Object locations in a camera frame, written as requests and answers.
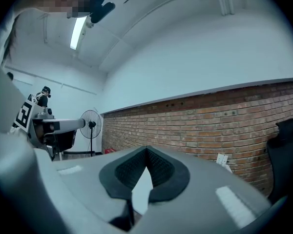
standing fan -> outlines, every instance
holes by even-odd
[[[81,128],[80,131],[83,136],[90,139],[91,145],[91,157],[92,157],[92,139],[97,137],[101,131],[101,118],[97,112],[88,110],[81,116],[85,120],[85,127]]]

ceiling light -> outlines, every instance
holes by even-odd
[[[75,27],[73,30],[73,34],[72,34],[72,40],[70,42],[71,49],[74,49],[74,50],[77,49],[77,44],[78,44],[78,40],[80,37],[80,33],[82,32],[84,22],[86,21],[86,19],[87,19],[87,17],[77,18],[76,23],[75,23]]]

white wall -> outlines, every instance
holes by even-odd
[[[31,89],[35,94],[44,86],[50,87],[52,97],[48,99],[48,107],[59,119],[80,118],[87,110],[97,111],[106,79],[105,73],[91,70],[47,45],[31,42],[22,34],[18,35],[12,60],[6,64],[5,71],[13,73],[14,83],[21,91]],[[89,143],[78,130],[75,145],[68,151],[90,151]],[[93,150],[101,152],[101,146],[102,133],[93,139]]]
[[[173,25],[109,74],[100,112],[293,78],[293,34],[281,22],[245,11]]]

black mesh seat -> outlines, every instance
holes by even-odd
[[[288,194],[293,181],[293,118],[276,125],[278,136],[267,142],[273,170],[273,190],[268,197],[272,204]]]

brick wall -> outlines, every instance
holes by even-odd
[[[272,189],[266,141],[293,117],[293,82],[186,97],[104,115],[103,149],[153,145],[216,160],[264,194]]]

